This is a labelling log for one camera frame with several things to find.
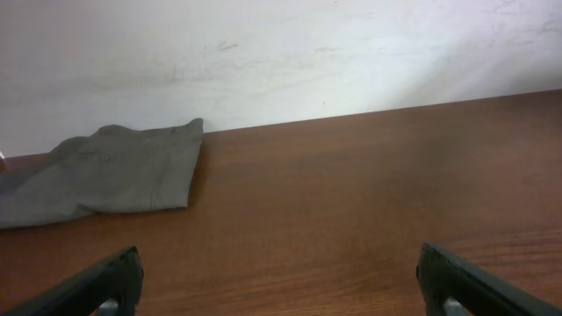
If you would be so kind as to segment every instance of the cloth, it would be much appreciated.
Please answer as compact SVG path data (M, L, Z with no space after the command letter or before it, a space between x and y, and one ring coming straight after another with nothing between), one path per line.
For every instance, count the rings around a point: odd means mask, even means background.
M147 131L105 126L65 140L44 162L0 175L0 228L186 207L202 140L201 118Z

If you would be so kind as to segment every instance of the gray cloth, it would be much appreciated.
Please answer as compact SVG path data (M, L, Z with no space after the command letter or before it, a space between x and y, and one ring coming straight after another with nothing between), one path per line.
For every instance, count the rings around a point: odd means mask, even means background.
M0 227L186 207L202 140L201 118L140 132L105 126L65 140L44 162L0 175Z

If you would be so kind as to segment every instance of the brown wooden surface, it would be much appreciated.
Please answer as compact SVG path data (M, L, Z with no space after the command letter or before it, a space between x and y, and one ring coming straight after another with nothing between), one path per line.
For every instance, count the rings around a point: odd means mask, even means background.
M0 232L0 306L127 245L138 315L423 315L434 241L562 305L562 91L205 135L188 210Z

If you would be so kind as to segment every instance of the wall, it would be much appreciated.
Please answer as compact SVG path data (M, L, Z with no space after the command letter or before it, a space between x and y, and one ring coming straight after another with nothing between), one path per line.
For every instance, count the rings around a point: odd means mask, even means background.
M3 0L0 148L562 88L558 0Z

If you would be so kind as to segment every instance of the white wall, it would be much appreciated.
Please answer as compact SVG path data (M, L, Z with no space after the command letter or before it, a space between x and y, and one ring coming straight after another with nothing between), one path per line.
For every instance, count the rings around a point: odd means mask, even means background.
M559 0L3 0L0 148L562 88Z

